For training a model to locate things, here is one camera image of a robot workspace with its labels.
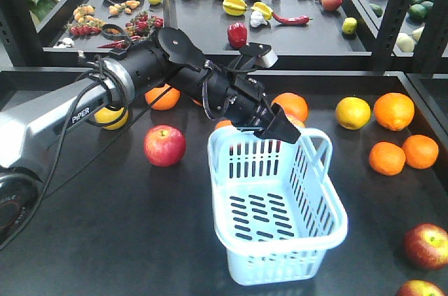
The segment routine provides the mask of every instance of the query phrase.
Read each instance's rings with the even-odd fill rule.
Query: red bell pepper
[[[227,38],[233,48],[242,48],[246,45],[247,42],[246,26],[241,22],[229,25],[229,27],[227,28]]]

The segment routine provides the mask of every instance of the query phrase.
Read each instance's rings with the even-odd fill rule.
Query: basket handle
[[[331,155],[333,153],[333,145],[331,143],[330,138],[324,132],[317,128],[302,128],[300,130],[300,138],[308,139],[310,144],[312,145],[311,138],[320,138],[321,143],[318,145],[316,149],[316,154],[312,154],[313,156],[311,162],[315,166],[315,169],[320,170],[320,180],[321,183],[325,179],[326,174],[328,173],[328,168],[330,167]]]

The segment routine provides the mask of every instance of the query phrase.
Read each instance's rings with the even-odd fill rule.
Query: white vegetable
[[[412,37],[414,37],[417,43],[420,41],[421,33],[423,32],[424,29],[425,27],[420,27],[412,32]]]
[[[251,27],[256,28],[262,24],[267,24],[267,21],[265,20],[265,17],[260,11],[254,10],[251,14],[251,21],[249,23]]]
[[[397,37],[396,44],[403,52],[413,52],[414,51],[414,40],[408,34],[400,32]]]

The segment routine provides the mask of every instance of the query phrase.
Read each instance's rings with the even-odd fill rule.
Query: plastic basket
[[[295,144],[234,127],[209,137],[215,231],[244,286],[310,279],[347,235],[328,177],[331,141],[318,129],[300,131]]]

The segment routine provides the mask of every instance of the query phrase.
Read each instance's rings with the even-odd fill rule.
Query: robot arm
[[[211,119],[226,117],[262,139],[295,143],[299,131],[280,106],[267,103],[264,86],[247,74],[255,65],[271,67],[277,57],[268,45],[257,43],[240,53],[229,66],[219,67],[181,30],[162,28],[151,41],[111,51],[92,63],[89,78],[1,112],[0,248],[39,206],[43,182],[52,171],[49,149],[61,133],[105,106],[123,107],[165,83],[202,102]]]

